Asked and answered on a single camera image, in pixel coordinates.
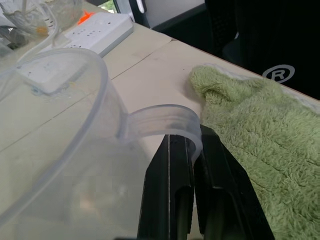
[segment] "white cable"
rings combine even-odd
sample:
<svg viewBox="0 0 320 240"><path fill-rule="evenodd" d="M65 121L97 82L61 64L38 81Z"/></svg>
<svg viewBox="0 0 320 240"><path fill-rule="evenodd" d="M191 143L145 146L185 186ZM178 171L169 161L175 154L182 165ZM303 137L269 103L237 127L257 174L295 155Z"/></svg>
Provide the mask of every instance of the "white cable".
<svg viewBox="0 0 320 240"><path fill-rule="evenodd" d="M44 9L40 6L40 4L39 4L39 3L36 3L36 2L37 2L37 0L34 0L34 1L33 1L34 5L35 5L37 8L40 8L40 9L41 9L41 10L39 9L39 11L40 11L41 13L44 12L44 16L43 16L44 19L45 19L45 20L48 19L48 18L50 19L50 17L47 15L47 13L44 11ZM18 63L21 62L21 61L26 60L27 57L29 58L29 57L33 56L34 54L38 53L41 49L45 48L50 41L52 41L52 45L54 45L55 36L59 33L58 21L57 21L55 15L53 14L53 12L51 11L50 7L49 7L46 3L42 3L42 4L46 6L48 12L50 13L50 15L51 15L52 18L53 18L52 27L54 27L54 30L52 31L52 33L50 33L51 31L50 31L50 29L49 29L49 27L48 27L48 25L47 25L49 36L48 36L45 40L43 40L42 42L40 42L38 45L36 45L36 46L34 46L33 48L31 48L31 49L30 49L29 51L27 51L25 54L23 54L22 57L19 58Z"/></svg>

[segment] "table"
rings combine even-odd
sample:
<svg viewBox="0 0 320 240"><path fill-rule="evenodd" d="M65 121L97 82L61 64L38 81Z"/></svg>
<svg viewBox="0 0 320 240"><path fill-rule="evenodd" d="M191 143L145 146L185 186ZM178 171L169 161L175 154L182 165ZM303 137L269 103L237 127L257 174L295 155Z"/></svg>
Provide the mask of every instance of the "table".
<svg viewBox="0 0 320 240"><path fill-rule="evenodd" d="M103 11L86 2L84 8L89 12ZM255 73L138 24L134 24L134 32L108 53L103 60L107 65L110 79L112 79L130 113L153 105L178 104L192 109L200 116L204 101L196 96L187 81L190 71L196 65L217 64L237 74L259 77ZM319 107L317 100L292 89L285 89L302 102ZM90 110L90 106L86 105L85 100L94 101L95 94L96 92L93 91L85 98L79 96L78 102L66 104L65 108L54 117L41 118L42 122L29 126L30 129L37 129L34 132L27 131L28 134L22 136L13 134L13 139L9 143L8 141L0 141L0 159L2 159L0 160L0 184L4 184L10 179L15 185L13 191L12 186L11 188L7 187L7 195L10 197L6 197L2 202L0 200L0 213L21 194L22 189L28 188L32 184L32 173L46 167L46 164L41 160L46 158L48 152L42 151L41 148L38 150L37 156L33 156L35 159L32 159L32 162L26 162L19 158L22 151L27 149L32 142L33 135L41 132L43 142L46 144L50 141L53 142L55 136L46 135L46 133L57 126L63 128L62 123L67 117L86 114ZM68 135L70 138L74 136L81 125L81 122L77 122L76 118L74 121L73 128L64 129L66 136ZM163 136L151 136L141 140L141 145L150 160L158 149L162 138ZM68 137L61 139L56 148L66 147L68 141ZM55 149L49 154L53 157L59 157ZM29 182L25 181L26 175L30 175ZM194 211L193 219L196 222L196 211ZM197 225L193 224L191 238L199 236L197 229Z"/></svg>

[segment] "plastic container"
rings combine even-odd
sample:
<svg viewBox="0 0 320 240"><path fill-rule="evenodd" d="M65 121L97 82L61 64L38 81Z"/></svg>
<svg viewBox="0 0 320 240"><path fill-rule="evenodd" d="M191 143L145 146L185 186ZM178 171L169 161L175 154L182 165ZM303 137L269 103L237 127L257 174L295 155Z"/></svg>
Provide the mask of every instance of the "plastic container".
<svg viewBox="0 0 320 240"><path fill-rule="evenodd" d="M17 28L34 36L46 36L48 30L44 16L35 3L46 3L62 30L75 24L83 13L83 0L0 0L0 7L3 15Z"/></svg>
<svg viewBox="0 0 320 240"><path fill-rule="evenodd" d="M53 95L22 83L0 101L0 239L135 237L150 162L137 139L186 136L195 160L202 149L199 118L179 105L129 114L105 63L86 49L42 53L0 80L53 56L81 58L85 71Z"/></svg>

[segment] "green towel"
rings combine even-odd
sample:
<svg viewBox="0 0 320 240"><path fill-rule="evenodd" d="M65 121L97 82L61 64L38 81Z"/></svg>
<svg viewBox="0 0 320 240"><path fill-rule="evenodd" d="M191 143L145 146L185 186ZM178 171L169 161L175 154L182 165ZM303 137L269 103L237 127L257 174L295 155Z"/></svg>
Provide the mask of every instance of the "green towel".
<svg viewBox="0 0 320 240"><path fill-rule="evenodd" d="M269 79L197 66L189 80L205 98L202 124L246 170L275 239L319 239L319 115Z"/></svg>

